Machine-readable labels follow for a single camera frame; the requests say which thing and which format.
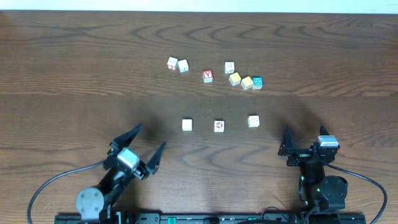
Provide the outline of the white block orange print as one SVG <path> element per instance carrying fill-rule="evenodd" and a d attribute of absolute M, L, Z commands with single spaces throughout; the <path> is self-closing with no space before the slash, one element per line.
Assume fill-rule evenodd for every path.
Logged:
<path fill-rule="evenodd" d="M 260 125 L 260 120 L 258 115 L 250 115 L 248 117 L 248 126 L 250 128 L 256 128 Z"/>

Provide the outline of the white block red globe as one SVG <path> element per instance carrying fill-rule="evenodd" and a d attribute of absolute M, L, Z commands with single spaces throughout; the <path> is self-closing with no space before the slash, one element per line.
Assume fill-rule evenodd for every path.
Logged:
<path fill-rule="evenodd" d="M 214 132 L 215 133 L 223 133 L 224 132 L 224 121 L 223 120 L 214 121 Z"/>

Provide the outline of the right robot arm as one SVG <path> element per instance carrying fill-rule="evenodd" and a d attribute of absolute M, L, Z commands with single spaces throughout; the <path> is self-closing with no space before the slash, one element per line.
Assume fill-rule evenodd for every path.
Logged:
<path fill-rule="evenodd" d="M 345 208 L 347 180 L 335 175 L 326 176 L 324 170 L 326 165 L 335 160 L 339 149 L 339 142 L 324 126 L 320 126 L 317 140 L 306 149 L 296 148 L 290 129 L 284 129 L 278 155 L 287 158 L 288 166 L 300 168 L 300 200 L 321 212 Z"/>

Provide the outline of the plain white wooden block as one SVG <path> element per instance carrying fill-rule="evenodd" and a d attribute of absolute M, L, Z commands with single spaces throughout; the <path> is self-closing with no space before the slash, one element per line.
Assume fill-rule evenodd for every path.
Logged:
<path fill-rule="evenodd" d="M 182 130 L 183 131 L 192 131 L 193 128 L 193 120 L 192 119 L 182 119 Z"/>

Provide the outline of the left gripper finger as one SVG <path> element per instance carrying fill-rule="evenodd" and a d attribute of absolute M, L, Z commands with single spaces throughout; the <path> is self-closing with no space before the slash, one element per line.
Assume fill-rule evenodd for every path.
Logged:
<path fill-rule="evenodd" d="M 130 131 L 114 138 L 109 144 L 109 146 L 112 149 L 123 149 L 125 147 L 128 147 L 132 143 L 134 138 L 138 135 L 138 133 L 141 131 L 142 127 L 143 127 L 142 124 L 138 124 Z"/>
<path fill-rule="evenodd" d="M 155 154 L 151 157 L 151 159 L 146 164 L 147 171 L 152 175 L 154 175 L 159 169 L 160 161 L 161 161 L 161 157 L 162 157 L 162 153 L 164 151 L 165 145 L 166 145 L 166 142 L 163 142 L 161 144 L 161 146 L 158 148 L 158 150 L 155 152 Z"/>

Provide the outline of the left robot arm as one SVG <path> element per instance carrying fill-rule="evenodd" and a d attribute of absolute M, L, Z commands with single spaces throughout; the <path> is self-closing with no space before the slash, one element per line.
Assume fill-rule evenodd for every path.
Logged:
<path fill-rule="evenodd" d="M 97 185 L 83 189 L 76 197 L 76 209 L 83 222 L 100 223 L 111 220 L 112 206 L 122 196 L 131 180 L 144 180 L 158 171 L 165 142 L 148 162 L 142 161 L 129 148 L 141 129 L 142 125 L 139 124 L 110 142 L 108 156 L 102 162 L 106 175 Z"/>

